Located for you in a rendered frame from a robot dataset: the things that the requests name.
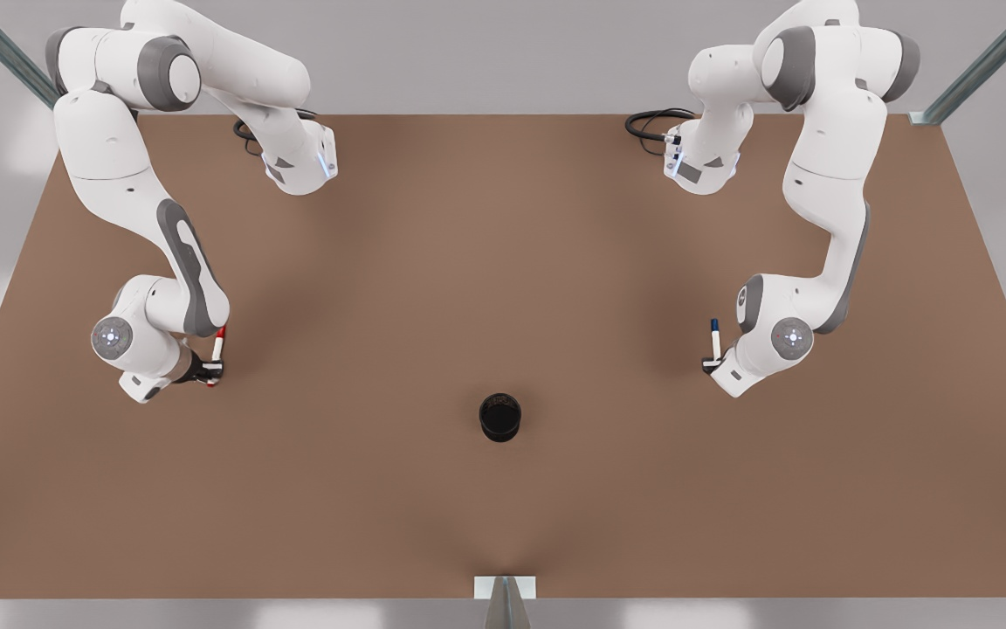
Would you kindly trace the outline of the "black mesh pen cup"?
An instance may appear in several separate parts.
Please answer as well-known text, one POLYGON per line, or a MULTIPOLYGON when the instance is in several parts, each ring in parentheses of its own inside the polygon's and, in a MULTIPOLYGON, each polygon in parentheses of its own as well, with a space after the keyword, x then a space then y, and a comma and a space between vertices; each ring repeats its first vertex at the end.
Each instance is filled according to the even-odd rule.
POLYGON ((519 432, 520 415, 518 399, 510 394, 492 394, 480 403, 480 429, 494 442, 507 442, 519 432))

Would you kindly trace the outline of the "red and white marker pen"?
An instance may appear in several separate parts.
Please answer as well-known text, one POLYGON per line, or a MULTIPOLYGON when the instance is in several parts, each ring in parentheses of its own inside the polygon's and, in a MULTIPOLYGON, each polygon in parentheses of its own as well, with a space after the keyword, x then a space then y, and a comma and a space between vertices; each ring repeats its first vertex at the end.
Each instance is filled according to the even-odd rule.
POLYGON ((221 355, 223 354, 224 338, 226 338, 226 326, 220 327, 216 332, 211 358, 209 361, 203 362, 204 370, 206 370, 206 374, 208 375, 206 383, 209 387, 215 386, 220 381, 221 374, 223 374, 221 355))

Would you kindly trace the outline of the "silver frame post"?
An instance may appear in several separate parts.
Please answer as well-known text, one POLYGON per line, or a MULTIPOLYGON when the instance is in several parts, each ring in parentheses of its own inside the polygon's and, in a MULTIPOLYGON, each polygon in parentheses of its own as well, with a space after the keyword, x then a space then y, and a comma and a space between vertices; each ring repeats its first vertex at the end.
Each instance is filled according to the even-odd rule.
POLYGON ((52 81, 45 74, 43 69, 27 55, 17 48, 15 41, 5 35, 0 28, 0 63, 3 64, 13 76, 20 80, 28 88, 29 92, 52 110, 56 100, 59 99, 59 92, 53 87, 52 81))
POLYGON ((531 629, 526 610, 536 598, 534 576, 476 576, 473 598, 487 598, 486 629, 531 629))
POLYGON ((978 59, 975 59, 934 100, 933 104, 923 111, 912 111, 907 115, 907 119, 913 125, 941 125, 1005 63, 1006 28, 978 59))

